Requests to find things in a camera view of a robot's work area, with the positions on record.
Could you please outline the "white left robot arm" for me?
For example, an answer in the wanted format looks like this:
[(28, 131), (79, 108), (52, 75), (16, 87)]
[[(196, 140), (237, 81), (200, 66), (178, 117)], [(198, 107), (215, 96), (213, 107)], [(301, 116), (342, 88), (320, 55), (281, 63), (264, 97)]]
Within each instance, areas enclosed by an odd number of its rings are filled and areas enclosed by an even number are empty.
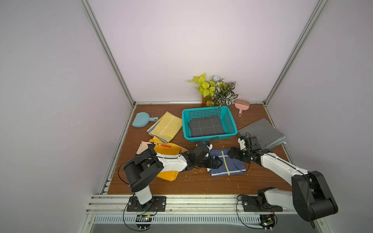
[(155, 144), (143, 143), (139, 154), (131, 158), (124, 166), (127, 183), (140, 205), (153, 201), (150, 183), (161, 172), (186, 172), (195, 168), (218, 169), (223, 165), (219, 157), (211, 155), (213, 145), (202, 142), (194, 149), (178, 155), (164, 155), (155, 151)]

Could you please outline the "dark grey checked pillowcase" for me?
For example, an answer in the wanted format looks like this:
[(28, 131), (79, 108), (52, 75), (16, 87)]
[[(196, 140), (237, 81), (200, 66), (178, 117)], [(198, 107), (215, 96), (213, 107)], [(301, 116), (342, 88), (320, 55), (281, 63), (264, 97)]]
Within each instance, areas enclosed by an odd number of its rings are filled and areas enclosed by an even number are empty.
[(188, 123), (191, 137), (224, 135), (222, 121), (218, 116), (195, 118)]

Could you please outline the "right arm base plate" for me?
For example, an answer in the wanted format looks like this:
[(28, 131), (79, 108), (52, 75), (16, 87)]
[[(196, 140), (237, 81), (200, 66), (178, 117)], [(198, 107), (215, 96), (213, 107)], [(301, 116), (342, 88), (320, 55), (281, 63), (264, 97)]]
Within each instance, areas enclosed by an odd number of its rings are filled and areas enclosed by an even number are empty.
[(283, 212), (282, 207), (268, 204), (262, 196), (242, 195), (239, 199), (244, 212)]

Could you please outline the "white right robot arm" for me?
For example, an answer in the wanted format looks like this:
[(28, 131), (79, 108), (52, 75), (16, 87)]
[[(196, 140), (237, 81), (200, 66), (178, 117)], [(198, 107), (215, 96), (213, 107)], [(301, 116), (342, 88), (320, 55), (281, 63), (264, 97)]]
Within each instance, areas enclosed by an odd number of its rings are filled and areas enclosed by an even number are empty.
[(239, 147), (232, 147), (228, 156), (244, 163), (256, 163), (277, 174), (291, 186), (291, 191), (269, 187), (258, 191), (256, 199), (244, 198), (258, 209), (273, 207), (291, 209), (305, 221), (334, 215), (339, 208), (322, 173), (307, 171), (282, 159), (269, 149), (263, 149), (256, 137), (241, 136)]

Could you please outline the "light grey pillowcase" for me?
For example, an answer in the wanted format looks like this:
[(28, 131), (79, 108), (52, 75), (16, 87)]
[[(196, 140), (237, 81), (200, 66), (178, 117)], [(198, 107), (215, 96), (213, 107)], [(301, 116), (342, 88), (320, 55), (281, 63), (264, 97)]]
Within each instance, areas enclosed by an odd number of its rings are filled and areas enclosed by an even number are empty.
[(260, 119), (238, 131), (240, 136), (249, 134), (258, 139), (263, 149), (273, 149), (285, 142), (286, 137), (274, 128), (266, 119)]

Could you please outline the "orange patterned pillowcase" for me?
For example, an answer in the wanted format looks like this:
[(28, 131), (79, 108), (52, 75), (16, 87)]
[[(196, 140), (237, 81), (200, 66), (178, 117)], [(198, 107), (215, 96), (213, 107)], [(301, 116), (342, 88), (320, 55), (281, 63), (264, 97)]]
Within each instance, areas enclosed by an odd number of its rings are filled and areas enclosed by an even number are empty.
[[(149, 144), (155, 144), (154, 150), (157, 153), (171, 156), (171, 157), (176, 157), (177, 155), (184, 153), (187, 151), (186, 148), (181, 147), (177, 144), (174, 143), (164, 143), (162, 142), (159, 138), (153, 137), (152, 139), (149, 140), (149, 142), (142, 141), (136, 154), (140, 155), (143, 151), (145, 151), (148, 147)], [(157, 175), (158, 178), (172, 182), (174, 181), (179, 172), (178, 171), (166, 171), (166, 172), (161, 172)]]

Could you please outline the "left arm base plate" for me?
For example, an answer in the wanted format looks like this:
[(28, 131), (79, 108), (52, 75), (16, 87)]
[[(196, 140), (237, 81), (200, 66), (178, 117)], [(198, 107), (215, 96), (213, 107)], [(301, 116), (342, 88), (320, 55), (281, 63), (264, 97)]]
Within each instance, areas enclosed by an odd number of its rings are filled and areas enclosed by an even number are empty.
[(127, 212), (165, 212), (167, 203), (166, 196), (155, 196), (145, 204), (141, 204), (137, 196), (129, 198), (126, 207)]

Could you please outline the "navy striped pillowcase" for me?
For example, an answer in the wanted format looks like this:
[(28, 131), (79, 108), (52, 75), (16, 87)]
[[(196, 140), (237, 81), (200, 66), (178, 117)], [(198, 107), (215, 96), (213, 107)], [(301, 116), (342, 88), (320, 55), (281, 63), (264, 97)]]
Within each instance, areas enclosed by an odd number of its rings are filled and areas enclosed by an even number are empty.
[(229, 151), (229, 149), (211, 150), (210, 155), (218, 157), (222, 161), (222, 165), (218, 169), (207, 169), (212, 177), (240, 175), (247, 172), (247, 168), (242, 161), (228, 156)]

